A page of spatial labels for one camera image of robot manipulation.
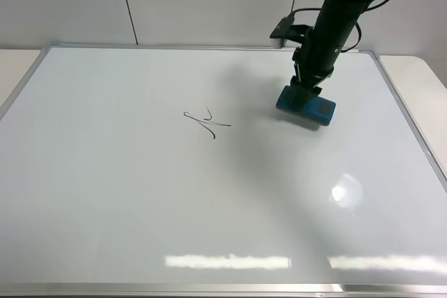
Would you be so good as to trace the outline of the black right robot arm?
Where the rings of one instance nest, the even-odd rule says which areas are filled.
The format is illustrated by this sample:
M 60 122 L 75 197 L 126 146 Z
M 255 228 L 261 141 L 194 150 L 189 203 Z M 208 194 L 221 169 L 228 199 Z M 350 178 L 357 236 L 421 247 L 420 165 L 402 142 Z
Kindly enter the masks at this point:
M 288 100 L 294 110 L 317 96 L 318 84 L 332 74 L 341 49 L 373 1 L 324 0 L 314 26 L 293 56 L 295 75 Z

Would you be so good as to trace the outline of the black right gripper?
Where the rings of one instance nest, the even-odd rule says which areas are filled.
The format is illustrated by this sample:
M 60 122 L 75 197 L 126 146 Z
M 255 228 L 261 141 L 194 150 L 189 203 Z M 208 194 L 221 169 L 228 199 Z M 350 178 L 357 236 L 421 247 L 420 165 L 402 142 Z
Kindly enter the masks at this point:
M 292 58 L 295 76 L 290 81 L 288 99 L 293 109 L 301 109 L 319 97 L 322 88 L 317 85 L 331 76 L 338 56 L 339 41 L 331 33 L 322 34 L 313 28 L 307 30 Z

